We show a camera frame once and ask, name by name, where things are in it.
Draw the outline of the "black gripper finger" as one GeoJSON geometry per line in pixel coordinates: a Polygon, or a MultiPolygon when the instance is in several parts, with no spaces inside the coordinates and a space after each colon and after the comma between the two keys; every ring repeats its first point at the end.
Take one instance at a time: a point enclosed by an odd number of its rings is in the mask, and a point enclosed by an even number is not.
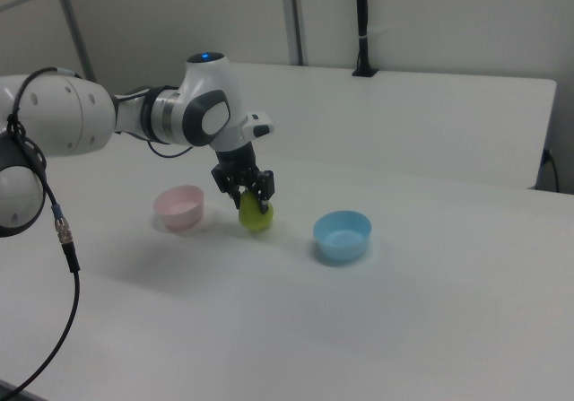
{"type": "Polygon", "coordinates": [[[269,211],[269,202],[274,191],[274,173],[270,170],[258,171],[250,193],[256,199],[257,208],[261,214],[266,214],[269,211]]]}
{"type": "Polygon", "coordinates": [[[221,164],[216,165],[212,171],[213,179],[223,194],[227,194],[233,201],[235,207],[239,209],[240,207],[240,197],[241,192],[239,191],[239,185],[236,183],[233,175],[221,164]]]}

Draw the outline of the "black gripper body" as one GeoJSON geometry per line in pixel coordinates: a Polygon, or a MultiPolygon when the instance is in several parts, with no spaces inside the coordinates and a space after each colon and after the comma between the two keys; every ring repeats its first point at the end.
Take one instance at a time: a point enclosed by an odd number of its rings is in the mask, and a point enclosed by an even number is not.
{"type": "Polygon", "coordinates": [[[239,186],[252,186],[258,172],[252,143],[247,143],[236,150],[217,152],[216,157],[218,164],[233,175],[239,186]]]}

